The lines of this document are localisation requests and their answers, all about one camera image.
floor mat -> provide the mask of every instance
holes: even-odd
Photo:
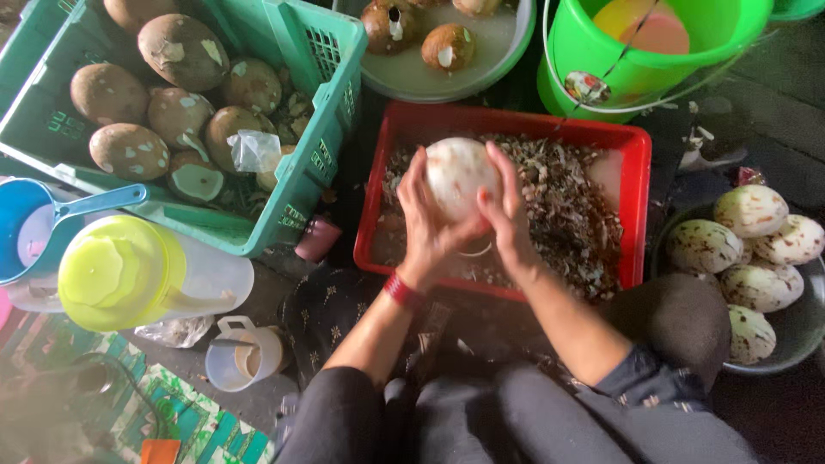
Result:
[[[162,422],[156,424],[152,409],[124,377],[105,393],[89,398],[96,412],[86,413],[90,416],[77,422],[84,431],[106,431],[110,438],[107,463],[139,464],[141,443],[155,436],[181,440],[180,464],[264,464],[275,456],[276,442],[222,410],[165,367],[147,366],[145,354],[117,332],[88,332],[65,315],[26,315],[0,350],[0,379],[67,367],[84,353],[116,357],[154,404]],[[90,410],[75,406],[73,411]],[[78,452],[84,453],[82,447],[78,445]],[[0,443],[4,462],[27,457],[20,450],[2,448]],[[9,457],[19,459],[6,461]]]

plastic bag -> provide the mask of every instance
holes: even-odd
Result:
[[[241,173],[271,173],[281,161],[281,140],[277,135],[241,129],[226,142],[232,146],[232,160]]]
[[[162,320],[142,325],[134,334],[169,348],[192,348],[214,323],[213,315]]]

green plastic crate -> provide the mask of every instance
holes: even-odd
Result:
[[[207,24],[230,57],[251,55],[276,68],[286,64],[295,86],[314,95],[315,113],[294,153],[278,166],[278,185],[257,222],[181,201],[163,181],[148,183],[150,201],[126,209],[238,256],[257,256],[274,243],[297,244],[357,123],[364,27],[300,0],[200,0],[184,12]],[[129,69],[145,83],[162,82],[102,2],[80,0],[0,122],[0,150],[85,192],[131,183],[94,164],[88,141],[97,126],[77,113],[69,96],[74,72],[102,61]],[[253,178],[228,178],[253,188]]]
[[[0,115],[14,101],[76,0],[30,0],[0,52]]]

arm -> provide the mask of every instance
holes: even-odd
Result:
[[[426,150],[419,148],[398,185],[398,201],[407,222],[407,256],[396,275],[421,294],[430,290],[438,278],[437,270],[444,267],[444,261],[455,250],[489,229],[481,216],[443,229],[435,227],[426,207],[426,161]],[[381,388],[398,359],[412,320],[409,308],[403,308],[386,291],[381,291],[323,368],[354,367],[364,372],[376,388]]]
[[[504,267],[524,291],[544,333],[570,372],[594,386],[630,353],[631,343],[577,301],[550,272],[530,243],[529,222],[522,206],[521,183],[507,156],[492,142],[488,154],[502,175],[504,194],[493,200],[478,193],[478,208],[496,230]]]

wrist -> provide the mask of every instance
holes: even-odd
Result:
[[[418,266],[407,261],[395,268],[395,275],[401,279],[404,285],[418,293],[427,293],[435,284],[435,279],[430,276],[430,272],[423,266]]]

